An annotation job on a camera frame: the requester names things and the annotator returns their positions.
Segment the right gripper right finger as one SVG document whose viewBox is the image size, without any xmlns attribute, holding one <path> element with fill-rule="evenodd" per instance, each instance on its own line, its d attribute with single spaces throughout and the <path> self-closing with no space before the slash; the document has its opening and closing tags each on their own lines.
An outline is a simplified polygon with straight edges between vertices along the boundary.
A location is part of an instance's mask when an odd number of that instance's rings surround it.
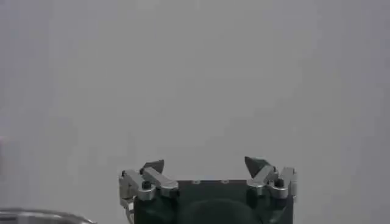
<svg viewBox="0 0 390 224">
<path fill-rule="evenodd" d="M 257 196 L 269 193 L 271 198 L 284 200 L 297 197 L 297 171 L 293 167 L 284 167 L 279 171 L 263 158 L 244 157 L 250 179 L 247 186 Z"/>
</svg>

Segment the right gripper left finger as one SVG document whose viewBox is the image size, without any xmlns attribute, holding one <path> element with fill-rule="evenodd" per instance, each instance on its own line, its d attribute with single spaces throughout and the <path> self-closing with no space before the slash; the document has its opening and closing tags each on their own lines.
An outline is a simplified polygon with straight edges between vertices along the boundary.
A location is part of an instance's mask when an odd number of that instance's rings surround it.
<svg viewBox="0 0 390 224">
<path fill-rule="evenodd" d="M 179 182 L 163 175 L 163 159 L 147 162 L 140 170 L 123 170 L 119 176 L 119 197 L 130 201 L 153 200 L 159 193 L 162 197 L 179 196 Z"/>
</svg>

